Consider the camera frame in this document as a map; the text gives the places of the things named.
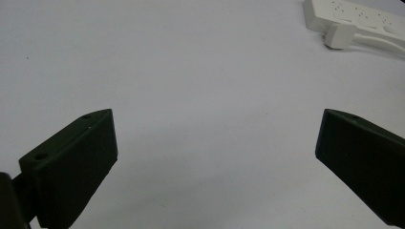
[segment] white background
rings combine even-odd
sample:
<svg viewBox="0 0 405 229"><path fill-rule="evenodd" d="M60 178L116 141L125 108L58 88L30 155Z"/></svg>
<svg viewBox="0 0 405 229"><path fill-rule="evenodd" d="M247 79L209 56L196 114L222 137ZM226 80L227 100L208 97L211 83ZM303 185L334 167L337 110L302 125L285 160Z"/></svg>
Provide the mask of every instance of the white background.
<svg viewBox="0 0 405 229"><path fill-rule="evenodd" d="M325 108L405 136L405 58L328 50L302 4L0 1L1 171L112 108L118 162L72 228L390 228L314 149Z"/></svg>

